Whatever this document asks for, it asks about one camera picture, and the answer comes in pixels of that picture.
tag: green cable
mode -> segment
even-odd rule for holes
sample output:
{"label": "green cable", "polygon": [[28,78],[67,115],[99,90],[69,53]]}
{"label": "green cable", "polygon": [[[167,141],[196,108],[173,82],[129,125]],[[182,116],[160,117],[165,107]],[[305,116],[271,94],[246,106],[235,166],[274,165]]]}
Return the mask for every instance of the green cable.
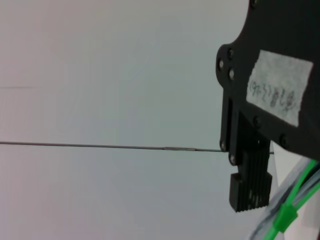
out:
{"label": "green cable", "polygon": [[285,230],[290,226],[290,224],[298,217],[297,210],[300,209],[311,197],[312,195],[320,188],[320,182],[310,190],[307,195],[296,205],[292,206],[297,193],[304,182],[305,178],[309,174],[309,172],[314,168],[317,164],[316,160],[310,160],[309,164],[306,166],[301,176],[297,180],[294,185],[292,191],[287,197],[285,203],[283,203],[280,207],[280,210],[272,223],[272,226],[268,230],[268,232],[264,235],[263,240],[274,240],[278,234],[278,232],[284,233]]}
{"label": "green cable", "polygon": [[297,203],[294,208],[298,211],[318,190],[320,189],[320,182],[318,182],[306,195]]}
{"label": "green cable", "polygon": [[294,202],[294,199],[302,185],[302,183],[304,182],[305,178],[307,177],[307,175],[309,174],[309,172],[314,168],[314,166],[317,164],[316,160],[310,160],[309,164],[305,167],[304,171],[302,172],[300,178],[298,179],[298,181],[296,182],[296,184],[294,185],[292,191],[290,192],[289,196],[287,197],[285,204],[287,206],[292,205],[292,203]]}

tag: screw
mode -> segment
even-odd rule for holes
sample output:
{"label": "screw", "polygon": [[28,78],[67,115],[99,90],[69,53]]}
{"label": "screw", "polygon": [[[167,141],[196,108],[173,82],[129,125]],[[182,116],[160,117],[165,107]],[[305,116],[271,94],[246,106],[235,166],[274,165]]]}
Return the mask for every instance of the screw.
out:
{"label": "screw", "polygon": [[282,134],[280,137],[280,145],[284,149],[287,149],[289,147],[289,141],[286,135]]}
{"label": "screw", "polygon": [[226,151],[226,143],[225,143],[224,141],[222,141],[222,142],[220,143],[220,148],[221,148],[221,151],[222,151],[222,152],[225,152],[225,151]]}
{"label": "screw", "polygon": [[232,48],[230,48],[228,50],[228,59],[232,60],[234,58],[234,55],[235,55],[235,51]]}
{"label": "screw", "polygon": [[235,71],[232,68],[229,70],[229,78],[235,80]]}
{"label": "screw", "polygon": [[218,62],[219,62],[218,68],[221,71],[224,68],[224,64],[225,63],[224,63],[224,61],[222,59],[220,59]]}
{"label": "screw", "polygon": [[261,119],[260,117],[258,116],[255,116],[253,118],[253,126],[256,128],[256,129],[259,129],[261,127]]}
{"label": "screw", "polygon": [[258,3],[259,3],[259,0],[251,0],[251,7],[255,9]]}
{"label": "screw", "polygon": [[237,161],[236,161],[235,156],[233,156],[233,155],[231,155],[231,154],[229,154],[229,162],[230,162],[230,164],[231,164],[232,166],[237,165]]}

